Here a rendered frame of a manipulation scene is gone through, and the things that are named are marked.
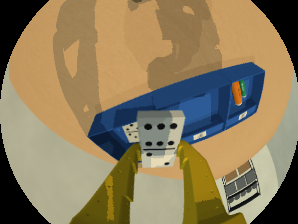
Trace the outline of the orange battery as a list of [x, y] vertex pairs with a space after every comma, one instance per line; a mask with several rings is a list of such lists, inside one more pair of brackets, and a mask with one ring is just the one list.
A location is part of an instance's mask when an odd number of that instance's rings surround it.
[[242, 95], [241, 95], [239, 81], [234, 82], [232, 84], [232, 93], [233, 93], [235, 104], [238, 106], [241, 105], [242, 104]]

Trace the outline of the white domino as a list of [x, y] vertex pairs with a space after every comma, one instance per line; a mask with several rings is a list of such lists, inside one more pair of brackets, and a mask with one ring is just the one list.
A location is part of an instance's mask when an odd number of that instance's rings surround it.
[[143, 168], [173, 167], [184, 121], [182, 110], [138, 111]]
[[137, 122], [123, 126], [123, 129], [129, 142], [139, 142]]

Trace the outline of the blue bin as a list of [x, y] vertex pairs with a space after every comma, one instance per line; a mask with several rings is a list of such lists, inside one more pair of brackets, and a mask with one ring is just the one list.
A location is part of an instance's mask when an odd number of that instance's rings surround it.
[[[242, 104], [238, 106], [234, 101], [232, 83], [243, 79], [246, 97], [242, 97]], [[185, 121], [181, 140], [192, 145], [254, 115], [260, 103], [264, 79], [265, 70], [253, 62], [185, 79], [96, 114], [87, 137], [119, 161], [132, 144], [139, 143], [129, 143], [122, 128], [137, 122], [137, 111], [182, 110]]]

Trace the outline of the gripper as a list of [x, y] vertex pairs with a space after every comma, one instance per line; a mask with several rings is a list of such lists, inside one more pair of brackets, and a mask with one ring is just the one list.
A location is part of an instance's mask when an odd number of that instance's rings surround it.
[[[194, 147], [180, 140], [176, 156], [184, 178], [182, 224], [247, 224], [243, 213], [226, 212], [208, 162]], [[134, 143], [69, 224], [130, 224], [138, 161], [141, 146]]]

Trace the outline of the green battery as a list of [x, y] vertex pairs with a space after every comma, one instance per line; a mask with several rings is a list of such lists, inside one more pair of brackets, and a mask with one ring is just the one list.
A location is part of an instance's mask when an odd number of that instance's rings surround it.
[[241, 95], [242, 97], [246, 97], [246, 88], [245, 88], [245, 82], [244, 79], [239, 81], [240, 88], [241, 88]]

